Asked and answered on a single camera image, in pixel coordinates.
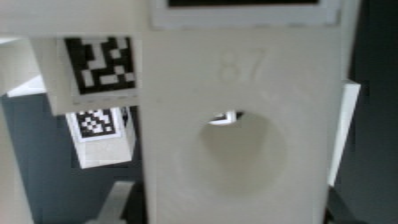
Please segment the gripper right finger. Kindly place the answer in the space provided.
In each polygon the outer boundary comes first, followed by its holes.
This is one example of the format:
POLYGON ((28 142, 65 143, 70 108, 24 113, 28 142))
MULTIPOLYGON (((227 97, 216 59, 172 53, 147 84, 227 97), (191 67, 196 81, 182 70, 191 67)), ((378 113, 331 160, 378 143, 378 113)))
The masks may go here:
POLYGON ((355 218, 333 188, 328 188, 324 224, 367 224, 362 220, 355 218))

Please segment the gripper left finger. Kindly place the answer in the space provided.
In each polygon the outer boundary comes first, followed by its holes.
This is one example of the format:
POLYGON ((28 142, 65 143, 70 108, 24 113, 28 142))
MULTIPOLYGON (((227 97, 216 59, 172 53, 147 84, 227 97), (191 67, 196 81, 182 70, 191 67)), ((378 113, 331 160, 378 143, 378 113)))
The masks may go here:
POLYGON ((113 183, 97 216, 83 224, 141 224, 141 185, 132 181, 113 183))

